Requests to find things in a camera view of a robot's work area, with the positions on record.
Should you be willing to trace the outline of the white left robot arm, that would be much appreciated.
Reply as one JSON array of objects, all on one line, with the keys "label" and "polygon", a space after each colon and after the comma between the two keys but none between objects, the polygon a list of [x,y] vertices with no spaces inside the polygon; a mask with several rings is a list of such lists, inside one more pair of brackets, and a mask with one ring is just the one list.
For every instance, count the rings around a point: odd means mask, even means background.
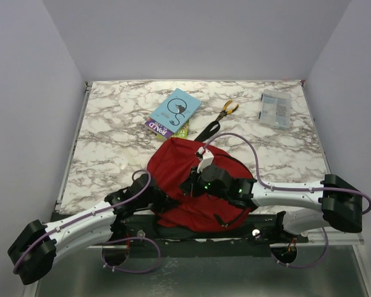
[{"label": "white left robot arm", "polygon": [[43,278],[59,260],[94,244],[119,244],[125,235],[123,220],[142,209],[162,213],[170,197],[144,171],[130,186],[108,194],[102,202],[56,222],[34,220],[8,249],[24,285]]}]

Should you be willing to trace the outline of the light blue book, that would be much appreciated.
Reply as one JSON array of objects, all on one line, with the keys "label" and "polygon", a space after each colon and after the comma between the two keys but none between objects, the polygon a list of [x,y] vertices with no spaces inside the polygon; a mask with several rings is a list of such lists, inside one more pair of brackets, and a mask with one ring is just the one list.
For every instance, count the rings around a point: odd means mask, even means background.
[{"label": "light blue book", "polygon": [[176,133],[199,109],[202,102],[177,88],[150,115],[157,123]]}]

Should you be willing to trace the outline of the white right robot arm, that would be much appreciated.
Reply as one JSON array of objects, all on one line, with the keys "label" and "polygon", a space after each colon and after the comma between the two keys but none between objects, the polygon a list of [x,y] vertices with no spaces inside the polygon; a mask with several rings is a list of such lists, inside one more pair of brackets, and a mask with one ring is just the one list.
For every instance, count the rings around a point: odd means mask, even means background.
[{"label": "white right robot arm", "polygon": [[326,226],[345,233],[362,231],[362,194],[334,174],[310,183],[265,183],[254,178],[234,178],[228,171],[208,165],[202,171],[192,168],[179,187],[192,197],[208,194],[240,209],[295,207],[272,227],[274,239],[281,243]]}]

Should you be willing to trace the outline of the red student backpack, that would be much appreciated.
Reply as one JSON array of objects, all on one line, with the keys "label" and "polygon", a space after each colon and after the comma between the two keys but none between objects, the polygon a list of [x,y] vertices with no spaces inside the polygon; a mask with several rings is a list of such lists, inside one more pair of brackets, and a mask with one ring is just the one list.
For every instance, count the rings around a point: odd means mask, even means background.
[{"label": "red student backpack", "polygon": [[213,192],[214,184],[197,184],[190,177],[200,160],[197,150],[204,143],[172,137],[159,147],[147,164],[147,170],[157,186],[176,206],[165,203],[166,209],[157,216],[157,225],[165,228],[185,228],[197,233],[219,233],[240,227],[255,205],[239,208]]}]

